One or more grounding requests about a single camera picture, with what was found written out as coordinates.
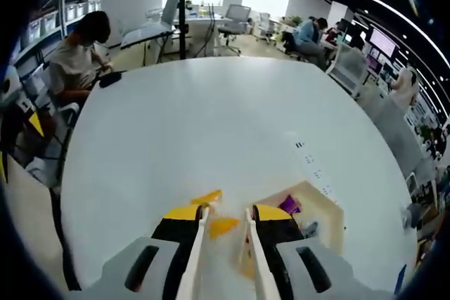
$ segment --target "floor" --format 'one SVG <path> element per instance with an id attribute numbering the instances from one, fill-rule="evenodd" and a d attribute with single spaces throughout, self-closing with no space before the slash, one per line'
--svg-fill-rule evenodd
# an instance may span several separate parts
<path id="1" fill-rule="evenodd" d="M 230 41 L 231 46 L 238 47 L 242 56 L 260 56 L 267 58 L 278 58 L 284 60 L 294 60 L 283 52 L 279 51 L 273 44 L 268 45 L 264 40 L 257 41 L 256 37 L 252 35 L 240 35 L 236 37 L 235 41 Z M 144 43 L 134 45 L 130 48 L 120 50 L 119 47 L 112 48 L 109 51 L 111 61 L 116 70 L 134 70 L 142 67 Z M 235 53 L 223 48 L 221 56 L 236 56 Z M 146 64 L 152 65 L 154 62 L 150 59 L 150 53 L 146 53 Z M 162 58 L 162 62 L 169 62 L 179 60 L 179 54 L 169 54 Z"/>

